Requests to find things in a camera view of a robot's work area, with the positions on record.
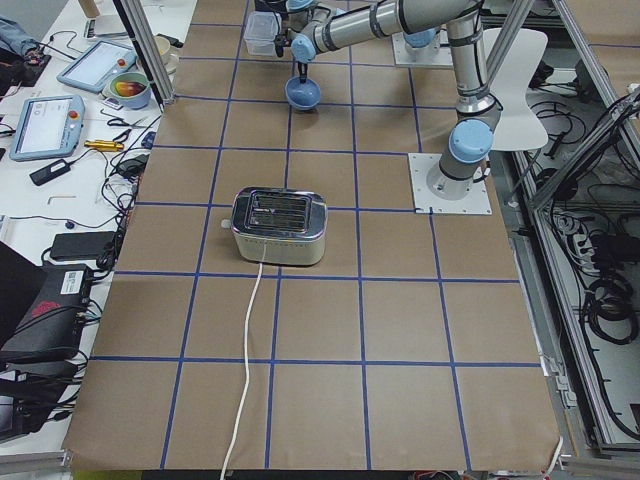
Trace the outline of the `black gripper toaster side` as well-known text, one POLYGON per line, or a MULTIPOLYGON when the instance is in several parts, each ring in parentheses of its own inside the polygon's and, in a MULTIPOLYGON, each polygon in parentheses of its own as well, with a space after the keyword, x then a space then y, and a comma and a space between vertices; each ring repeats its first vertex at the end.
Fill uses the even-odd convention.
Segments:
POLYGON ((299 75, 297 77, 297 89, 307 90, 309 88, 309 81, 307 78, 309 65, 307 63, 297 61, 296 66, 299 75))

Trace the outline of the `robot arm by green bowl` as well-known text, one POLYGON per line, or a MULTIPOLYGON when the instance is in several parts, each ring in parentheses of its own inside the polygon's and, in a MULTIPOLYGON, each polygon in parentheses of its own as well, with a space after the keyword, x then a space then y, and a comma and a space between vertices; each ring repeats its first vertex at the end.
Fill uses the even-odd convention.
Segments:
POLYGON ((435 27, 420 32, 403 34, 405 46, 410 50, 437 48, 439 45, 440 28, 435 27))

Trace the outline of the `robot arm by toaster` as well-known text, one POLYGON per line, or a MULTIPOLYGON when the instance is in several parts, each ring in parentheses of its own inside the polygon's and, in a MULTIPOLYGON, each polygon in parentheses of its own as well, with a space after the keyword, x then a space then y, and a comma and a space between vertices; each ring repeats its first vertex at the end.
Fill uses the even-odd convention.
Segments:
POLYGON ((466 129, 472 120, 488 132, 495 129, 499 114, 490 93, 482 1, 375 1, 351 10, 325 1, 266 1, 264 6, 281 18, 273 39, 275 55, 281 57, 288 49, 297 67, 285 86, 293 108, 312 110, 319 102, 320 87, 308 75, 317 57, 394 35, 417 49, 443 29, 457 94, 458 124, 452 133, 466 129))

